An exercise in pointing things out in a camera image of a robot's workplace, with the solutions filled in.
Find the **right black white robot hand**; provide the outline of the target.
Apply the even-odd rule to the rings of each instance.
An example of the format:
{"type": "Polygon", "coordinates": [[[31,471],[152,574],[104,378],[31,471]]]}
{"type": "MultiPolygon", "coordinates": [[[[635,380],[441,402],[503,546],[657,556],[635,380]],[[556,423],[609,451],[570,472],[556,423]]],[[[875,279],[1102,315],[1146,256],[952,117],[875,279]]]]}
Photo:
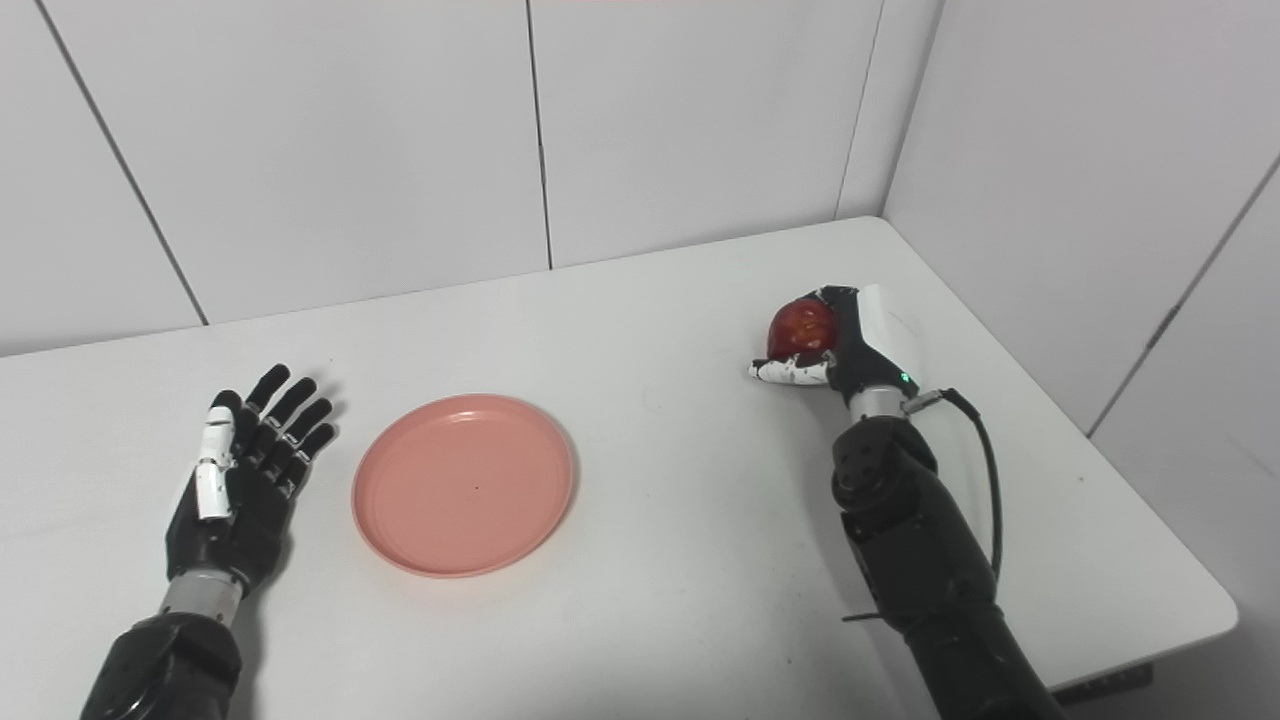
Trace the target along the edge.
{"type": "Polygon", "coordinates": [[[765,356],[749,375],[771,384],[838,392],[846,404],[891,388],[914,400],[922,392],[920,340],[882,284],[827,284],[785,304],[772,318],[765,356]]]}

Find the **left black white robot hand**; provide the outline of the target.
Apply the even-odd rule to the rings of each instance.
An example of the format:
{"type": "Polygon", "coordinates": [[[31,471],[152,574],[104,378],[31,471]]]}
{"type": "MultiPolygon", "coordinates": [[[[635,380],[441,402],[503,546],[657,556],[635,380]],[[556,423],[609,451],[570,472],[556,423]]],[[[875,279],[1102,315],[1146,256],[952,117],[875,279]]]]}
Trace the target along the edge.
{"type": "Polygon", "coordinates": [[[225,573],[250,594],[274,577],[317,455],[335,438],[317,382],[271,366],[246,395],[220,391],[165,534],[166,579],[225,573]]]}

